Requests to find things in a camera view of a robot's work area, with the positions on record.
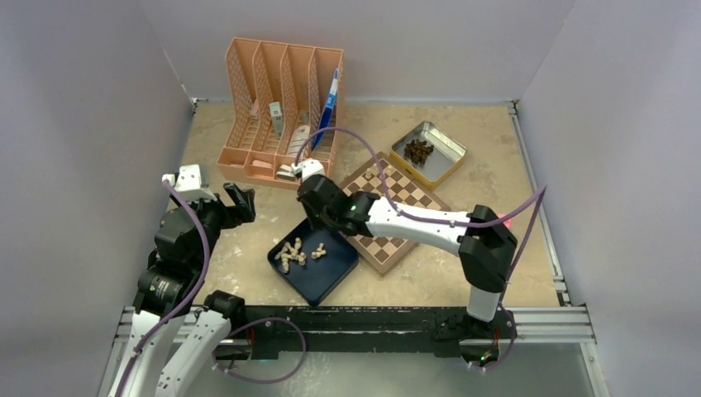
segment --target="table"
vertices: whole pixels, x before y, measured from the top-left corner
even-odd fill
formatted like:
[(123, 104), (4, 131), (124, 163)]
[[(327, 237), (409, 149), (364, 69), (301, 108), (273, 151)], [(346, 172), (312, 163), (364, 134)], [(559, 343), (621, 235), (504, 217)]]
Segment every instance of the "table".
[[(389, 147), (419, 122), (429, 120), (467, 147), (465, 163), (434, 193), (454, 211), (470, 211), (475, 204), (507, 213), (532, 191), (519, 149), (512, 119), (505, 106), (406, 106), (353, 104), (346, 106), (343, 127), (358, 132), (375, 151)], [(193, 119), (183, 164), (209, 168), (212, 190), (224, 194), (226, 182), (217, 158), (233, 123), (230, 103), (200, 103)], [(341, 138), (336, 168), (331, 177), (342, 181), (370, 153), (350, 136)], [(259, 185), (255, 189), (257, 219), (223, 231), (212, 253), (207, 282), (195, 299), (215, 289), (237, 294), (247, 304), (302, 305), (306, 302), (274, 273), (266, 260), (269, 249), (304, 219), (296, 192)], [(522, 240), (530, 212), (513, 220), (512, 231)], [(385, 277), (360, 260), (358, 266), (323, 301), (322, 305), (367, 306), (464, 306), (470, 286), (460, 261), (446, 252), (419, 245)], [(528, 246), (513, 274), (504, 298), (506, 306), (559, 306), (551, 263), (540, 224), (534, 227)]]

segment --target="cable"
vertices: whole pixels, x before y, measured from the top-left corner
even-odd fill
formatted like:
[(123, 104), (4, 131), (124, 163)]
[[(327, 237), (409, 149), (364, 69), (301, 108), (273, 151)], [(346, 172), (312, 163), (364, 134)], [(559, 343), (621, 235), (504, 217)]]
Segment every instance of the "cable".
[[(488, 222), (483, 222), (483, 223), (455, 221), (455, 222), (453, 223), (453, 221), (449, 221), (449, 220), (445, 220), (445, 219), (419, 217), (419, 216), (416, 216), (416, 215), (412, 215), (411, 213), (407, 213), (406, 211), (403, 211), (401, 208), (399, 208), (399, 207), (397, 206), (397, 204), (396, 204), (394, 201), (392, 201), (392, 199), (391, 199), (390, 196), (389, 196), (389, 187), (387, 186), (387, 180), (386, 180), (385, 177), (384, 177), (384, 172), (382, 172), (382, 171), (383, 171), (383, 168), (382, 168), (382, 165), (379, 163), (379, 159), (378, 159), (377, 155), (376, 155), (375, 152), (373, 151), (373, 149), (372, 149), (372, 147), (370, 146), (370, 144), (368, 143), (368, 141), (366, 141), (362, 136), (358, 135), (357, 133), (355, 133), (355, 132), (353, 132), (353, 131), (351, 131), (351, 130), (349, 130), (349, 129), (342, 128), (342, 127), (325, 127), (325, 128), (322, 128), (322, 129), (317, 130), (316, 132), (314, 132), (313, 134), (311, 134), (311, 135), (307, 138), (307, 140), (302, 144), (302, 146), (299, 148), (299, 151), (297, 152), (297, 156), (294, 158), (294, 164), (295, 164), (295, 165), (299, 162), (299, 157), (302, 155), (302, 152), (303, 152), (304, 148), (307, 146), (307, 144), (308, 144), (315, 136), (317, 136), (317, 135), (319, 135), (319, 134), (322, 134), (322, 133), (324, 133), (324, 132), (326, 132), (326, 131), (340, 131), (340, 132), (345, 132), (346, 134), (349, 134), (349, 135), (354, 136), (355, 138), (357, 138), (357, 139), (365, 146), (365, 148), (366, 148), (366, 149), (370, 152), (370, 154), (372, 155), (372, 158), (373, 158), (375, 164), (377, 165), (377, 168), (378, 168), (378, 170), (379, 170), (379, 177), (380, 177), (380, 179), (382, 180), (382, 186), (383, 186), (383, 188), (384, 188), (384, 197), (385, 197), (385, 198), (387, 199), (387, 201), (389, 202), (389, 205), (390, 205), (390, 206), (394, 209), (394, 211), (396, 211), (399, 215), (402, 215), (402, 216), (404, 216), (404, 217), (406, 217), (406, 218), (412, 219), (413, 221), (418, 221), (418, 222), (430, 222), (430, 223), (439, 223), (439, 224), (444, 224), (444, 225), (451, 225), (451, 224), (453, 224), (453, 225), (462, 226), (462, 227), (486, 228), (486, 227), (492, 227), (492, 226), (496, 226), (496, 225), (505, 223), (507, 220), (509, 220), (509, 219), (511, 219), (511, 218), (513, 218), (513, 217), (515, 217), (515, 216), (517, 216), (519, 213), (522, 213), (522, 212), (523, 212), (526, 208), (528, 208), (531, 204), (535, 203), (535, 206), (533, 207), (533, 213), (531, 214), (531, 219), (529, 220), (528, 226), (526, 227), (526, 233), (523, 235), (523, 240), (521, 241), (521, 246), (520, 246), (520, 247), (518, 248), (518, 250), (516, 251), (516, 254), (513, 256), (513, 260), (512, 260), (512, 262), (511, 262), (511, 265), (508, 267), (507, 275), (506, 275), (506, 280), (505, 280), (506, 283), (508, 284), (508, 281), (509, 281), (509, 279), (511, 278), (511, 275), (513, 274), (513, 271), (516, 269), (516, 265), (518, 264), (518, 261), (521, 259), (521, 255), (522, 255), (522, 253), (523, 253), (523, 249), (526, 247), (526, 244), (528, 243), (528, 238), (531, 236), (531, 232), (532, 232), (532, 230), (533, 230), (533, 226), (534, 226), (535, 223), (536, 223), (536, 219), (537, 219), (537, 216), (538, 216), (538, 212), (539, 212), (540, 209), (541, 209), (541, 204), (542, 204), (542, 201), (543, 201), (543, 196), (545, 195), (545, 192), (546, 192), (546, 188), (547, 188), (546, 185), (543, 185), (543, 186), (541, 186), (540, 188), (538, 188), (538, 190), (536, 190), (536, 192), (533, 193), (533, 195), (532, 195), (530, 198), (528, 198), (528, 200), (526, 200), (525, 202), (523, 202), (523, 204), (521, 204), (520, 206), (518, 206), (518, 207), (517, 207), (516, 209), (514, 209), (512, 212), (507, 213), (506, 215), (504, 215), (504, 216), (502, 216), (502, 217), (500, 217), (500, 218), (498, 218), (498, 219), (494, 219), (493, 221), (488, 221)], [(513, 343), (514, 343), (515, 340), (516, 340), (516, 321), (514, 321), (513, 315), (512, 315), (509, 311), (507, 311), (507, 310), (504, 308), (504, 306), (502, 305), (503, 297), (504, 297), (505, 294), (506, 294), (506, 288), (504, 288), (504, 291), (502, 291), (502, 293), (499, 295), (499, 300), (498, 300), (498, 305), (497, 305), (497, 307), (499, 308), (499, 310), (501, 310), (501, 311), (503, 311), (503, 312), (506, 313), (506, 315), (507, 315), (507, 317), (508, 317), (508, 320), (509, 320), (509, 321), (511, 322), (511, 324), (512, 324), (513, 331), (511, 332), (511, 337), (510, 337), (510, 339), (509, 339), (508, 346), (507, 346), (506, 351), (504, 352), (504, 354), (502, 354), (501, 357), (500, 357), (498, 360), (496, 360), (496, 362), (495, 362), (494, 364), (490, 365), (489, 367), (485, 366), (485, 367), (479, 368), (480, 371), (486, 371), (486, 370), (488, 370), (488, 368), (489, 368), (489, 370), (492, 370), (493, 368), (499, 366), (499, 365), (504, 361), (504, 359), (506, 359), (506, 357), (509, 355), (509, 353), (511, 352), (511, 349), (513, 348)]]
[(476, 228), (476, 229), (483, 229), (483, 228), (487, 228), (487, 227), (493, 227), (493, 226), (500, 225), (500, 224), (506, 222), (507, 220), (509, 220), (509, 219), (511, 219), (511, 218), (513, 218), (513, 217), (515, 217), (515, 216), (517, 216), (519, 213), (522, 213), (523, 210), (525, 210), (526, 208), (528, 208), (531, 204), (535, 203), (536, 200), (538, 199), (538, 197), (541, 196), (541, 195), (543, 195), (543, 194), (545, 193), (545, 190), (546, 190), (546, 186), (540, 187), (538, 190), (536, 190), (536, 192), (535, 192), (530, 198), (528, 198), (528, 200), (526, 200), (525, 202), (523, 202), (523, 204), (521, 204), (520, 206), (518, 206), (518, 208), (514, 209), (514, 210), (513, 210), (512, 212), (510, 212), (510, 213), (507, 213), (506, 215), (504, 215), (504, 216), (501, 217), (501, 218), (494, 219), (493, 221), (477, 223), (477, 222), (462, 222), (462, 221), (451, 221), (451, 220), (447, 220), (447, 219), (419, 217), (419, 216), (417, 216), (417, 215), (412, 215), (411, 213), (407, 213), (406, 211), (403, 211), (401, 208), (399, 208), (399, 207), (397, 206), (397, 204), (396, 204), (394, 201), (392, 201), (392, 199), (389, 197), (389, 187), (387, 186), (387, 180), (386, 180), (385, 177), (384, 177), (384, 172), (382, 172), (382, 169), (383, 169), (383, 168), (382, 168), (382, 165), (379, 163), (379, 159), (377, 158), (377, 155), (376, 155), (375, 152), (373, 151), (372, 147), (370, 147), (370, 143), (368, 143), (368, 141), (366, 141), (362, 136), (358, 135), (357, 133), (355, 133), (355, 132), (353, 132), (353, 131), (351, 131), (351, 130), (349, 130), (349, 129), (347, 129), (347, 128), (342, 128), (342, 127), (325, 127), (325, 128), (319, 129), (319, 130), (317, 130), (316, 132), (314, 132), (313, 134), (309, 135), (309, 137), (307, 138), (307, 140), (304, 141), (304, 143), (299, 147), (299, 151), (297, 152), (297, 155), (296, 155), (295, 158), (294, 158), (294, 164), (295, 164), (295, 165), (297, 165), (297, 164), (299, 163), (299, 157), (302, 156), (302, 152), (304, 151), (304, 147), (305, 147), (310, 141), (312, 141), (312, 139), (314, 139), (315, 136), (317, 136), (317, 135), (319, 135), (319, 134), (322, 134), (322, 133), (324, 133), (324, 132), (327, 132), (327, 131), (340, 131), (340, 132), (345, 132), (346, 134), (349, 134), (349, 135), (354, 136), (354, 137), (357, 138), (360, 142), (363, 143), (363, 145), (365, 146), (365, 148), (367, 148), (367, 150), (370, 151), (370, 154), (372, 155), (372, 157), (373, 157), (373, 159), (374, 159), (374, 162), (375, 162), (375, 164), (377, 165), (377, 168), (378, 168), (378, 170), (379, 170), (379, 177), (380, 177), (380, 179), (382, 180), (382, 186), (383, 186), (383, 188), (384, 188), (384, 197), (385, 197), (385, 198), (387, 199), (387, 201), (389, 202), (389, 205), (394, 209), (394, 211), (396, 211), (396, 212), (399, 213), (400, 215), (402, 215), (402, 216), (404, 216), (404, 217), (406, 217), (406, 218), (409, 218), (409, 219), (411, 219), (411, 220), (413, 220), (413, 221), (418, 221), (418, 222), (429, 222), (429, 223), (438, 223), (438, 224), (442, 224), (442, 225), (456, 225), (456, 226), (462, 226), (462, 227), (473, 227), (473, 228)]
[(299, 334), (299, 339), (302, 341), (302, 356), (299, 357), (299, 361), (297, 362), (297, 365), (287, 375), (280, 376), (279, 378), (276, 378), (276, 379), (267, 380), (267, 379), (250, 378), (246, 375), (237, 374), (233, 371), (229, 371), (223, 365), (219, 364), (219, 362), (217, 362), (217, 356), (214, 354), (214, 352), (212, 352), (212, 360), (214, 361), (213, 369), (217, 369), (217, 370), (219, 370), (227, 375), (231, 375), (235, 378), (245, 380), (246, 382), (257, 383), (259, 385), (272, 385), (273, 383), (278, 383), (278, 382), (282, 382), (283, 380), (287, 380), (287, 379), (291, 378), (292, 375), (296, 374), (297, 371), (299, 371), (299, 368), (304, 363), (304, 359), (307, 358), (307, 341), (304, 339), (304, 334), (302, 333), (302, 330), (299, 329), (299, 327), (297, 325), (295, 325), (293, 322), (289, 321), (288, 319), (281, 318), (281, 317), (261, 318), (259, 320), (255, 320), (255, 321), (252, 321), (250, 323), (247, 323), (243, 327), (239, 327), (239, 328), (235, 329), (229, 335), (234, 336), (241, 331), (244, 331), (244, 330), (251, 328), (255, 325), (258, 325), (260, 323), (265, 323), (268, 321), (280, 321), (281, 323), (288, 324), (290, 327), (294, 328), (295, 331), (297, 331), (297, 334)]
[(132, 354), (131, 357), (129, 357), (129, 361), (124, 367), (124, 372), (122, 373), (122, 378), (119, 380), (117, 392), (114, 395), (114, 397), (122, 396), (122, 392), (126, 387), (126, 381), (129, 379), (129, 375), (134, 369), (136, 358), (141, 354), (141, 351), (144, 349), (146, 343), (149, 341), (149, 339), (151, 339), (151, 337), (153, 337), (156, 331), (163, 327), (171, 318), (175, 317), (175, 314), (180, 313), (180, 311), (182, 311), (185, 306), (190, 304), (193, 301), (193, 299), (195, 299), (195, 296), (204, 285), (204, 278), (207, 275), (207, 270), (209, 270), (209, 242), (207, 241), (207, 234), (205, 234), (204, 227), (199, 222), (197, 214), (193, 211), (192, 208), (190, 208), (188, 202), (183, 198), (183, 196), (181, 196), (180, 193), (178, 193), (178, 191), (175, 190), (175, 188), (171, 186), (170, 183), (168, 183), (168, 181), (164, 180), (163, 186), (165, 186), (165, 188), (170, 192), (170, 195), (172, 195), (175, 198), (175, 200), (180, 204), (180, 206), (185, 209), (185, 212), (190, 216), (190, 219), (192, 219), (193, 223), (195, 224), (195, 227), (198, 229), (199, 236), (202, 239), (202, 249), (204, 252), (202, 273), (200, 274), (193, 289), (190, 291), (189, 294), (187, 294), (187, 296), (185, 296), (183, 301), (180, 302), (178, 306), (175, 306), (175, 308), (171, 310), (170, 313), (166, 314), (156, 325), (154, 325), (149, 330), (149, 332), (147, 332), (143, 337), (141, 337), (141, 340), (136, 344), (136, 346), (134, 347), (134, 354)]

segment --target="metal tin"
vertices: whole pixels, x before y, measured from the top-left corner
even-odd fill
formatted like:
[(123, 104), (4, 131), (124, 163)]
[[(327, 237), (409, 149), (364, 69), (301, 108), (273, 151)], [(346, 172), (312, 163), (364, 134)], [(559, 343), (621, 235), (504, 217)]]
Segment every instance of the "metal tin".
[[(424, 165), (415, 165), (404, 158), (404, 147), (412, 139), (427, 141), (434, 147)], [(435, 124), (424, 121), (395, 142), (390, 155), (403, 165), (409, 174), (433, 190), (462, 165), (466, 152), (467, 149), (462, 144), (445, 134)]]

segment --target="chessboard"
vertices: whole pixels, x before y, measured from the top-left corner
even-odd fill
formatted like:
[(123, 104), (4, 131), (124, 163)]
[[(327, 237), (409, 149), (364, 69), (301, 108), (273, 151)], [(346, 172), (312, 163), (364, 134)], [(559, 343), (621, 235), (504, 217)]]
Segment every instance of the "chessboard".
[[(377, 154), (379, 163), (385, 171), (385, 179), (389, 188), (389, 197), (395, 203), (404, 203), (421, 208), (440, 211), (450, 211), (451, 208), (443, 203), (434, 193), (421, 185), (409, 173), (390, 161), (389, 157), (380, 152)], [(374, 159), (366, 161), (358, 170), (346, 178), (339, 187), (346, 194), (358, 190), (384, 195), (382, 180), (374, 163)], [(370, 264), (380, 276), (390, 271), (399, 260), (407, 255), (416, 242), (396, 237), (348, 237), (348, 242), (355, 247), (360, 255)]]

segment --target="gray wall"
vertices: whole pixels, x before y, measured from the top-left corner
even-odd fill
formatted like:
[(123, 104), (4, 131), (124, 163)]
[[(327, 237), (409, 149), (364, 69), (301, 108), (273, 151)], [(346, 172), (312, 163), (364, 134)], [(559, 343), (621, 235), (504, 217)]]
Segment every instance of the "gray wall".
[(579, 0), (519, 109), (616, 396), (701, 389), (700, 7)]
[(0, 387), (98, 391), (189, 103), (137, 0), (0, 5)]
[(235, 36), (346, 50), (347, 97), (520, 98), (575, 0), (141, 0), (188, 94), (231, 100)]

